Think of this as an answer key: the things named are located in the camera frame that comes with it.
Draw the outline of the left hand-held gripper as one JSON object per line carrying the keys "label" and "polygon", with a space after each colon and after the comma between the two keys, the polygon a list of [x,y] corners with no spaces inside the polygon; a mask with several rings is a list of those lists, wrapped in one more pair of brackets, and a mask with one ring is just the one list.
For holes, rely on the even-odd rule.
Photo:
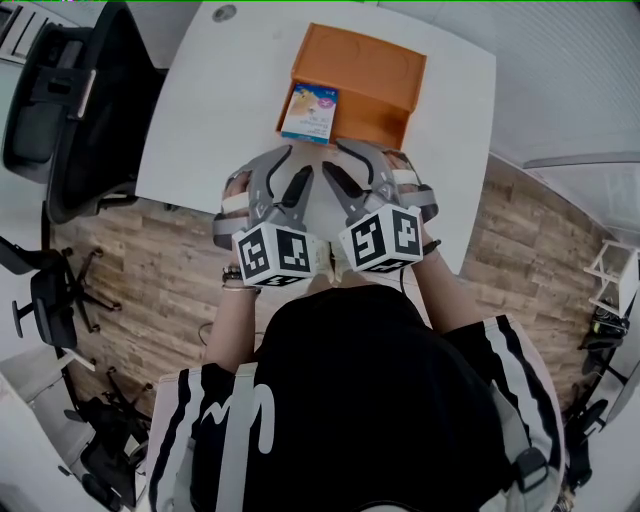
{"label": "left hand-held gripper", "polygon": [[283,145],[254,158],[249,164],[251,198],[244,192],[222,201],[222,212],[213,222],[213,239],[216,246],[235,256],[224,269],[225,282],[284,287],[316,275],[318,239],[304,224],[313,167],[306,165],[293,176],[280,204],[256,200],[274,198],[271,177],[291,156],[292,149]]}

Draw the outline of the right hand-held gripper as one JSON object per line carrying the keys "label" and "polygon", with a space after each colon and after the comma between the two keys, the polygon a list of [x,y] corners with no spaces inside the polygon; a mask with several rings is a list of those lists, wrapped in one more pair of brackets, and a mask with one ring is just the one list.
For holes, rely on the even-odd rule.
{"label": "right hand-held gripper", "polygon": [[[365,164],[371,188],[397,187],[386,146],[350,138],[337,138],[336,145]],[[322,162],[322,173],[346,213],[346,228],[339,240],[354,271],[390,273],[421,261],[439,247],[437,239],[427,242],[423,237],[424,222],[439,212],[430,187],[402,194],[397,203],[365,191],[330,161]]]}

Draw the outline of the person's left hand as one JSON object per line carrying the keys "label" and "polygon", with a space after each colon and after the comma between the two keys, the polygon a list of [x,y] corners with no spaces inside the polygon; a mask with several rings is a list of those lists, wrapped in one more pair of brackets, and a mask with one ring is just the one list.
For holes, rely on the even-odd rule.
{"label": "person's left hand", "polygon": [[244,193],[250,182],[250,174],[248,172],[239,173],[226,187],[223,198],[235,197]]}

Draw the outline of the person's right hand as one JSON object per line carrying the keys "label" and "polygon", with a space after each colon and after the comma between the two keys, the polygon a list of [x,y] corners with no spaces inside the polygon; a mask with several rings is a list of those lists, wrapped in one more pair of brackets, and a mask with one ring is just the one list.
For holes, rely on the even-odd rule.
{"label": "person's right hand", "polygon": [[423,184],[412,164],[399,153],[387,151],[386,161],[401,194],[419,192]]}

